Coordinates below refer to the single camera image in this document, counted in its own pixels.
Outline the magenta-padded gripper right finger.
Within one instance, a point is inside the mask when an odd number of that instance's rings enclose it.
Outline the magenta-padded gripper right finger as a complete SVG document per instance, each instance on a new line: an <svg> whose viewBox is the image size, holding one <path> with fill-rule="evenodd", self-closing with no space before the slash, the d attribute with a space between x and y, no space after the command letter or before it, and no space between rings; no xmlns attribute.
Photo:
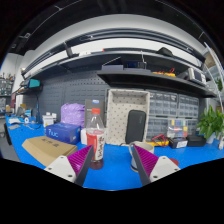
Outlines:
<svg viewBox="0 0 224 224"><path fill-rule="evenodd" d="M133 146L132 155L143 186L180 170L167 156L158 157L136 145Z"/></svg>

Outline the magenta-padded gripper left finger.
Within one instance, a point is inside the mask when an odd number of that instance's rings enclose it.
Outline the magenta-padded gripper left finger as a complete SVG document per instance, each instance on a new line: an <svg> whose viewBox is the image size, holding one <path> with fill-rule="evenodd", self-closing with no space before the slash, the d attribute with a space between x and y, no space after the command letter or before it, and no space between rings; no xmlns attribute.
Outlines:
<svg viewBox="0 0 224 224"><path fill-rule="evenodd" d="M87 146L69 156L59 156L45 171L82 186L93 155L93 146Z"/></svg>

